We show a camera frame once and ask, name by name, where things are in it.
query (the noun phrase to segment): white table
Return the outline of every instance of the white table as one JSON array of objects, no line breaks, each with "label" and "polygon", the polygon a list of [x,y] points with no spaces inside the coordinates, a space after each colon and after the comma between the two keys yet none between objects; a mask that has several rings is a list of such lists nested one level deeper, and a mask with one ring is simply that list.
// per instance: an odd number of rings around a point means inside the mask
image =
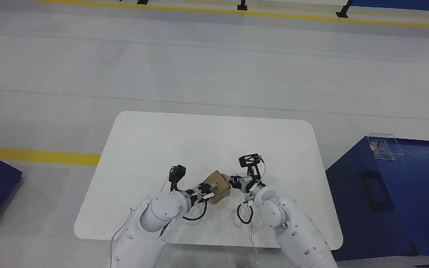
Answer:
[{"label": "white table", "polygon": [[[263,156],[267,171],[263,182],[278,193],[293,196],[325,236],[338,249],[343,235],[330,195],[312,126],[306,121],[218,117],[169,113],[123,112],[115,120],[100,162],[80,209],[74,232],[82,239],[110,240],[123,224],[129,207],[144,196],[159,192],[170,166],[183,165],[186,175],[179,189],[193,188],[213,171],[245,175],[238,158]],[[244,195],[231,195],[198,222],[181,220],[171,243],[251,246],[249,226],[236,216]],[[189,217],[202,212],[192,208]],[[278,247],[259,211],[253,217],[257,247]]]}]

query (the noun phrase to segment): clear plastic box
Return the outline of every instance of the clear plastic box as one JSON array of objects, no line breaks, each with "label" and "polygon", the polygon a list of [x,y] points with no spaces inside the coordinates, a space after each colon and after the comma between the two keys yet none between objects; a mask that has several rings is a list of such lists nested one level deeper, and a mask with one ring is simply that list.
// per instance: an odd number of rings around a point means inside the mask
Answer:
[{"label": "clear plastic box", "polygon": [[370,133],[368,143],[375,159],[396,160],[404,155],[393,134]]}]

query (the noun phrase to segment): blue platform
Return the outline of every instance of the blue platform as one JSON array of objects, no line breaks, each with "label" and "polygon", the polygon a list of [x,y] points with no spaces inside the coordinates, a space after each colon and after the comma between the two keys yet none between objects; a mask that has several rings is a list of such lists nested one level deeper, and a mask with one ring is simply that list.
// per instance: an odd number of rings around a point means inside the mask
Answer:
[{"label": "blue platform", "polygon": [[354,0],[352,5],[357,7],[429,10],[428,0]]},{"label": "blue platform", "polygon": [[404,156],[376,160],[364,137],[326,171],[344,236],[337,261],[429,255],[429,142],[398,143]]},{"label": "blue platform", "polygon": [[0,206],[6,201],[16,183],[21,180],[22,172],[0,161]]}]

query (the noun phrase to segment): concrete floor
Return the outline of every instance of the concrete floor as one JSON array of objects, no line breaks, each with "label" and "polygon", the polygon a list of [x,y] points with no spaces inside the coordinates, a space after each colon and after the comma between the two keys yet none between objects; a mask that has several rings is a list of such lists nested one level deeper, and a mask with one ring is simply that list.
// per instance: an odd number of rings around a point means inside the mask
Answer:
[{"label": "concrete floor", "polygon": [[[101,153],[121,111],[304,119],[325,168],[364,135],[429,139],[429,28],[5,1],[0,147]],[[73,226],[94,167],[12,162],[1,267],[104,267]],[[169,245],[158,267],[256,267]],[[262,267],[288,267],[279,250]]]}]

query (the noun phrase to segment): floor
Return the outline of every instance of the floor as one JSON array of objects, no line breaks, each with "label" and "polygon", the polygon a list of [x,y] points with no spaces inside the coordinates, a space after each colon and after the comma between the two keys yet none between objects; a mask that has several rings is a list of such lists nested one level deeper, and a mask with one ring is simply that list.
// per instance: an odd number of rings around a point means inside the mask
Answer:
[{"label": "floor", "polygon": [[[328,168],[371,132],[429,139],[428,38],[427,27],[6,0],[0,147],[101,153],[121,111],[302,119]],[[73,233],[95,167],[8,163],[24,180],[0,218],[2,267],[105,267],[109,242]],[[164,256],[159,267],[257,266],[251,247]],[[259,262],[289,267],[279,250]]]}]

